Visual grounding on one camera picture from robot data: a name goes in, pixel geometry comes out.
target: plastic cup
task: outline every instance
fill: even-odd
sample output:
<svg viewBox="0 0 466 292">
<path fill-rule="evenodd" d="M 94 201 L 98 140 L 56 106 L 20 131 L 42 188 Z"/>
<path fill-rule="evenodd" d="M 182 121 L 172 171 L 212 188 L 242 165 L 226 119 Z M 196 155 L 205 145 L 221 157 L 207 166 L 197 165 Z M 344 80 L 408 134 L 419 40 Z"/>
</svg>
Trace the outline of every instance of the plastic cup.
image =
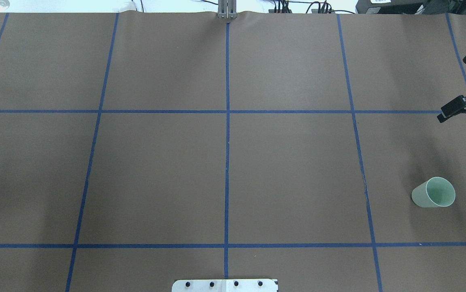
<svg viewBox="0 0 466 292">
<path fill-rule="evenodd" d="M 412 200 L 419 207 L 448 207 L 455 202 L 455 188 L 441 177 L 433 177 L 412 191 Z"/>
</svg>

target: light green cup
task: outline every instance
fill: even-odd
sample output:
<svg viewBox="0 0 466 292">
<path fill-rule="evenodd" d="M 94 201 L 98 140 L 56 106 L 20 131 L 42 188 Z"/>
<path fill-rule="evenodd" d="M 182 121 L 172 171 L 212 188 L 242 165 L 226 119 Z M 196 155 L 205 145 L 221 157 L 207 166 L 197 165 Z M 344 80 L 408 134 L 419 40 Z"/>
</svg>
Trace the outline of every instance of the light green cup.
<svg viewBox="0 0 466 292">
<path fill-rule="evenodd" d="M 419 207 L 448 207 L 455 202 L 455 188 L 441 177 L 433 177 L 412 191 L 412 200 Z"/>
</svg>

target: white bracket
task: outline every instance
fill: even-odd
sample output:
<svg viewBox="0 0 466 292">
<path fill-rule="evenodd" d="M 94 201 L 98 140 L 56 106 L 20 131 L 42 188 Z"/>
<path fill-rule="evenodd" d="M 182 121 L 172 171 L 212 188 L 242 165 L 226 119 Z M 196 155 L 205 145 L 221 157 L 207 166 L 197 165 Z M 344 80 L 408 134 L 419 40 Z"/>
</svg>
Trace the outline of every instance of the white bracket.
<svg viewBox="0 0 466 292">
<path fill-rule="evenodd" d="M 278 292 L 276 279 L 178 280 L 172 292 Z"/>
<path fill-rule="evenodd" d="M 237 0 L 218 0 L 218 18 L 237 18 Z"/>
</svg>

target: white metal plate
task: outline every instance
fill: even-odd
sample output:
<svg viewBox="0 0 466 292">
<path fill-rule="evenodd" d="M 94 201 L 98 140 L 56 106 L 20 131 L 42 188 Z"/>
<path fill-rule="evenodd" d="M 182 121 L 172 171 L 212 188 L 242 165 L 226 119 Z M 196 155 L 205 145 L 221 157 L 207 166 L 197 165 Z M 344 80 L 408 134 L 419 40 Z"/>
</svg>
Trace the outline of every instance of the white metal plate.
<svg viewBox="0 0 466 292">
<path fill-rule="evenodd" d="M 278 292 L 276 279 L 178 280 L 172 292 Z"/>
</svg>

